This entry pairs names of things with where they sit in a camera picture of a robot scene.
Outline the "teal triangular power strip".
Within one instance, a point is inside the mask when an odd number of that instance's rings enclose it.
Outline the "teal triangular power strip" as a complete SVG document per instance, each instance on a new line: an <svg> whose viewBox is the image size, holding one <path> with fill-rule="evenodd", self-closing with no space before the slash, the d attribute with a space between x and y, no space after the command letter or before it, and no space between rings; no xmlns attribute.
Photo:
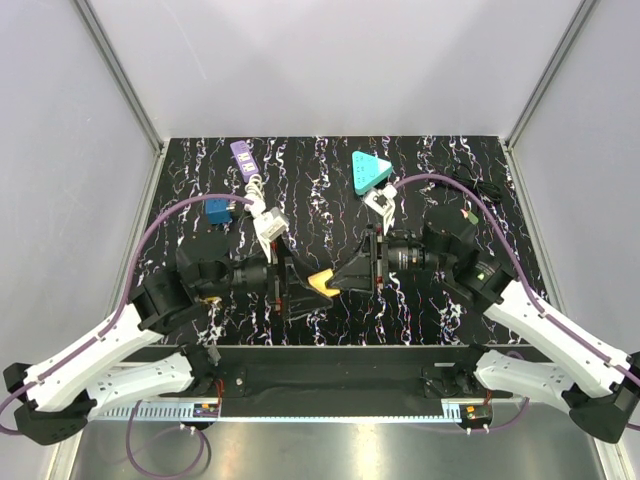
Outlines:
<svg viewBox="0 0 640 480"><path fill-rule="evenodd" d="M390 161L361 152L352 153L353 186L359 196L388 179L393 171Z"/></svg>

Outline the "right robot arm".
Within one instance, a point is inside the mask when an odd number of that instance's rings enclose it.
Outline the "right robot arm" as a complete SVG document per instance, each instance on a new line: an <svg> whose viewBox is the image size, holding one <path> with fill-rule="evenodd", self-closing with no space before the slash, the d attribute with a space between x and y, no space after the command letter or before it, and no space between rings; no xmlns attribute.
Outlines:
<svg viewBox="0 0 640 480"><path fill-rule="evenodd" d="M394 274L442 274L455 302L514 331L548 360L472 345L453 365L424 370L427 394L444 399L510 392L556 408L598 440L618 442L639 405L639 356L599 340L528 292L509 263L475 244L475 233L471 213L450 206L431 209L420 235L371 227L325 284L371 293Z"/></svg>

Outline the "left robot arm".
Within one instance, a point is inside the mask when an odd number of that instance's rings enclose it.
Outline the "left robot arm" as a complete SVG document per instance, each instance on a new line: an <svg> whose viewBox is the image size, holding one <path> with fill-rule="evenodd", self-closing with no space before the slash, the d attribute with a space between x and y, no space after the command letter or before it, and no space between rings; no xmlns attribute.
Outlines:
<svg viewBox="0 0 640 480"><path fill-rule="evenodd" d="M262 295L285 321L331 307L331 297L310 284L312 275L282 239L268 242L264 252L234 258L219 231L187 238L173 261L147 276L124 307L92 331L46 361L4 370L6 388L20 402L11 434L48 446L132 401L208 394L219 384L220 356L207 347L184 344L159 361L119 372L113 368L207 317L211 304L232 295Z"/></svg>

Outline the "yellow cube socket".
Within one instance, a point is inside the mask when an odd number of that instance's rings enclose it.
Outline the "yellow cube socket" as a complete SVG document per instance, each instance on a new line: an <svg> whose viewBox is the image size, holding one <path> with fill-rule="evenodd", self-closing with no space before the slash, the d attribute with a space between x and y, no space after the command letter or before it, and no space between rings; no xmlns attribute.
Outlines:
<svg viewBox="0 0 640 480"><path fill-rule="evenodd" d="M340 294L340 290L331 288L328 286L328 282L333 278L333 271L326 269L310 275L307 281L312 289L316 292L324 295L325 297L332 298Z"/></svg>

